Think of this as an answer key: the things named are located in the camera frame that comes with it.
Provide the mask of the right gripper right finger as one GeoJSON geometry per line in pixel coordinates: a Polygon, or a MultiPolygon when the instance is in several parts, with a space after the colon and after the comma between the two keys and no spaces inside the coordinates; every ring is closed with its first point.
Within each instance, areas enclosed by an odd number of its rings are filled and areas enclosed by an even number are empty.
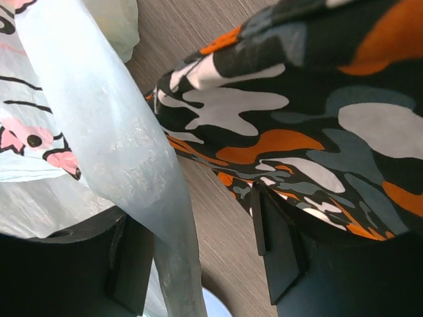
{"type": "Polygon", "coordinates": [[[340,230],[255,183],[252,219],[279,316],[421,316],[422,237],[340,230]]]}

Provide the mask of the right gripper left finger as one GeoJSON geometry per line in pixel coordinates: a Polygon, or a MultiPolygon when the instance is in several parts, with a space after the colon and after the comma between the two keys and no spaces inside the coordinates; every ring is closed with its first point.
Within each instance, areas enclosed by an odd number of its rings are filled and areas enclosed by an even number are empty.
{"type": "Polygon", "coordinates": [[[153,235],[111,207],[46,238],[1,235],[2,316],[140,316],[153,235]]]}

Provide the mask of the light blue plastic bag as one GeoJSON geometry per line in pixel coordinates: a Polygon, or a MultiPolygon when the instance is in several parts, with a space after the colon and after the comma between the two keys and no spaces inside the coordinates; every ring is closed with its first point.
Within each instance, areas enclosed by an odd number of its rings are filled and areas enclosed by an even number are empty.
{"type": "Polygon", "coordinates": [[[205,316],[184,175],[126,68],[138,42],[135,1],[2,1],[1,127],[30,162],[1,179],[79,177],[153,233],[148,313],[205,316]]]}

